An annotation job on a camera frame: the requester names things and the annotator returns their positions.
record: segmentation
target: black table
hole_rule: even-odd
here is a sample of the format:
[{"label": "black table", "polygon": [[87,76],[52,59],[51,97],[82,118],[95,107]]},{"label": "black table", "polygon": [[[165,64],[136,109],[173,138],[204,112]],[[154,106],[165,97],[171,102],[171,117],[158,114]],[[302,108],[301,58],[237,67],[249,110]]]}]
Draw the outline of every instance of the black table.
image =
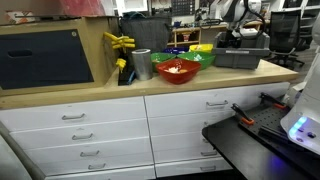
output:
[{"label": "black table", "polygon": [[235,117],[204,128],[202,134],[235,170],[249,180],[316,179],[248,135],[238,126]]}]

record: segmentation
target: metal canister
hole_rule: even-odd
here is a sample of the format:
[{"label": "metal canister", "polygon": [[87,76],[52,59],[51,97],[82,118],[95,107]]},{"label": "metal canister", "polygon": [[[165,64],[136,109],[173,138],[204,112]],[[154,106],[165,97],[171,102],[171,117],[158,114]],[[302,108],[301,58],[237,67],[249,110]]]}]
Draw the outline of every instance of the metal canister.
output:
[{"label": "metal canister", "polygon": [[137,79],[140,81],[152,79],[153,71],[150,49],[132,51],[132,59]]}]

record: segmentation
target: yellow bowl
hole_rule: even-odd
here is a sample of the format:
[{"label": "yellow bowl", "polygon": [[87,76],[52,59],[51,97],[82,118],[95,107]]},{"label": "yellow bowl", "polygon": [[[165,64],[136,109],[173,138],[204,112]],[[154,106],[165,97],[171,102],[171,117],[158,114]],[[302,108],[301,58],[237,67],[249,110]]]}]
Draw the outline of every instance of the yellow bowl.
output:
[{"label": "yellow bowl", "polygon": [[198,45],[191,45],[189,47],[191,52],[196,52],[196,51],[200,51],[200,52],[207,52],[207,53],[211,53],[212,49],[213,49],[213,44],[198,44]]}]

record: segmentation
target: red bowl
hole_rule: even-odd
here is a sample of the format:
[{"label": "red bowl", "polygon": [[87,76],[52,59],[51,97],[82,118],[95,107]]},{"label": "red bowl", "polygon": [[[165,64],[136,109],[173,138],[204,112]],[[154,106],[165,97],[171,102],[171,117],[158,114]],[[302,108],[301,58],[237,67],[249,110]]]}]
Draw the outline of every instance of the red bowl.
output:
[{"label": "red bowl", "polygon": [[[169,68],[178,68],[187,70],[185,73],[170,73],[165,70]],[[188,61],[184,59],[172,59],[156,65],[159,74],[168,82],[172,84],[183,84],[190,81],[200,70],[201,64],[195,61]]]}]

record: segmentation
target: drawer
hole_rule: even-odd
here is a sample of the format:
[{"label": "drawer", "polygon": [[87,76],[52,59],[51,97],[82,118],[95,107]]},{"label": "drawer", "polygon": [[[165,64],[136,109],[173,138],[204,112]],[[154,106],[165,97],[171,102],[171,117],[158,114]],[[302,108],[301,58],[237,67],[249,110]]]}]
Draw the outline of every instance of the drawer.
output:
[{"label": "drawer", "polygon": [[151,153],[150,139],[137,138],[24,151],[36,164],[92,160],[112,156]]},{"label": "drawer", "polygon": [[146,119],[12,132],[24,150],[148,137]]},{"label": "drawer", "polygon": [[180,116],[149,118],[151,136],[198,132],[210,124],[234,115],[233,111],[198,113]]},{"label": "drawer", "polygon": [[10,132],[142,118],[146,118],[143,97],[0,111]]},{"label": "drawer", "polygon": [[186,115],[230,110],[233,103],[251,108],[260,103],[261,92],[273,96],[286,93],[289,83],[243,86],[205,91],[146,96],[149,117]]},{"label": "drawer", "polygon": [[157,177],[176,176],[232,169],[222,158],[156,164]]},{"label": "drawer", "polygon": [[147,180],[155,179],[154,166],[51,176],[45,180]]},{"label": "drawer", "polygon": [[209,144],[200,131],[166,136],[152,136],[151,142],[154,152],[202,147]]},{"label": "drawer", "polygon": [[46,176],[153,165],[152,153],[37,164]]},{"label": "drawer", "polygon": [[153,155],[155,163],[220,157],[217,150],[215,150],[210,144],[192,148],[155,151]]}]

